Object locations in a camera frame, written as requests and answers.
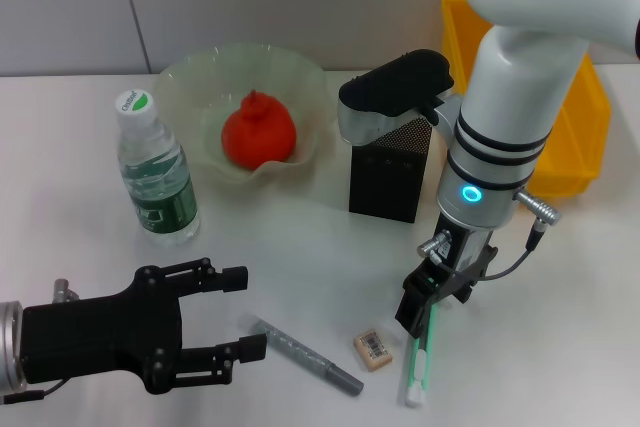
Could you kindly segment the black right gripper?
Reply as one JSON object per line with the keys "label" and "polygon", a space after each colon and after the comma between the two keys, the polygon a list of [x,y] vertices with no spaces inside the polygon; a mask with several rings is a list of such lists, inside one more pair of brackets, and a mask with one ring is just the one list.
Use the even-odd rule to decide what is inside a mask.
{"label": "black right gripper", "polygon": [[425,316],[436,298],[453,296],[461,304],[485,276],[498,249],[489,244],[493,232],[462,227],[440,215],[434,236],[423,244],[426,271],[417,268],[403,281],[395,319],[413,338],[425,331]]}

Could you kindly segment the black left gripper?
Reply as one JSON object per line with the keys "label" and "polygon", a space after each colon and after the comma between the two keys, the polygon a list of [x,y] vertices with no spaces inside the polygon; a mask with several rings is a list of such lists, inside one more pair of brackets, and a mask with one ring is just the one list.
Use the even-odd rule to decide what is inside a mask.
{"label": "black left gripper", "polygon": [[245,266],[217,271],[204,257],[163,269],[141,267],[125,290],[111,296],[28,307],[20,346],[26,380],[122,370],[138,376],[148,393],[167,393],[182,345],[178,297],[247,287]]}

